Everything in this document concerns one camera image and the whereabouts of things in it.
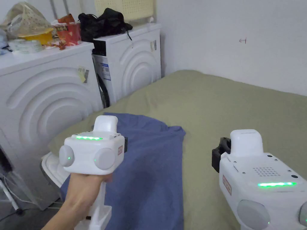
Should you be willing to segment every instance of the yellow bowl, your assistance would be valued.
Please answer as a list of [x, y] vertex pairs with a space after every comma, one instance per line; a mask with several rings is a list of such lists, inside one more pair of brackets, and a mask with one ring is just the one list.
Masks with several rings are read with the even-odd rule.
[[48, 28], [44, 33], [35, 35], [19, 35], [18, 37], [26, 39], [29, 41], [38, 40], [42, 45], [46, 45], [48, 42], [52, 41], [52, 31], [53, 28]]

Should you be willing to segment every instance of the bed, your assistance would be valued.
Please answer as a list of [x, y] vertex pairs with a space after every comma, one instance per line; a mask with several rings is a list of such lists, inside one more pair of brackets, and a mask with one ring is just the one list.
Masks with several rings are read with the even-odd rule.
[[307, 97], [205, 75], [178, 71], [90, 115], [49, 144], [58, 154], [64, 139], [90, 130], [104, 112], [140, 114], [186, 131], [183, 142], [185, 229], [240, 229], [211, 167], [211, 150], [235, 129], [256, 129], [264, 150], [304, 178], [307, 161]]

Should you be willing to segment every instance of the green indicator light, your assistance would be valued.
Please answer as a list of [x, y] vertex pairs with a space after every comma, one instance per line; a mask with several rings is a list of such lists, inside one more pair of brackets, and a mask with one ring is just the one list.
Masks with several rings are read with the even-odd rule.
[[261, 183], [258, 184], [260, 187], [275, 187], [275, 186], [294, 186], [294, 182], [278, 182], [278, 183]]
[[102, 140], [101, 137], [92, 137], [92, 136], [76, 136], [76, 139], [79, 139], [79, 140]]

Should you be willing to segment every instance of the gray round knob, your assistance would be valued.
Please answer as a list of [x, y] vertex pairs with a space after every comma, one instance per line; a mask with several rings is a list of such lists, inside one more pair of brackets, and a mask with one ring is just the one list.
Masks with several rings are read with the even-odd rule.
[[266, 208], [257, 202], [241, 200], [237, 207], [238, 216], [242, 222], [254, 230], [267, 228], [270, 222], [270, 215]]
[[302, 225], [307, 227], [307, 202], [301, 207], [299, 221]]
[[64, 167], [69, 167], [72, 165], [72, 163], [74, 162], [74, 151], [72, 150], [72, 148], [68, 145], [63, 145], [60, 148], [60, 164]]
[[95, 154], [95, 165], [101, 170], [106, 170], [112, 167], [115, 162], [114, 152], [110, 148], [101, 148]]

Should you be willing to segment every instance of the plastic bag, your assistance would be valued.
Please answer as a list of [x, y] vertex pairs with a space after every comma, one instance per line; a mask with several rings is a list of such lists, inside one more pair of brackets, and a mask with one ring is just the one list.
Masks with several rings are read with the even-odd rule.
[[52, 26], [34, 6], [20, 2], [8, 11], [0, 28], [8, 33], [9, 38], [15, 38], [38, 35]]
[[6, 38], [6, 33], [0, 29], [0, 48], [6, 47], [7, 46], [7, 38]]

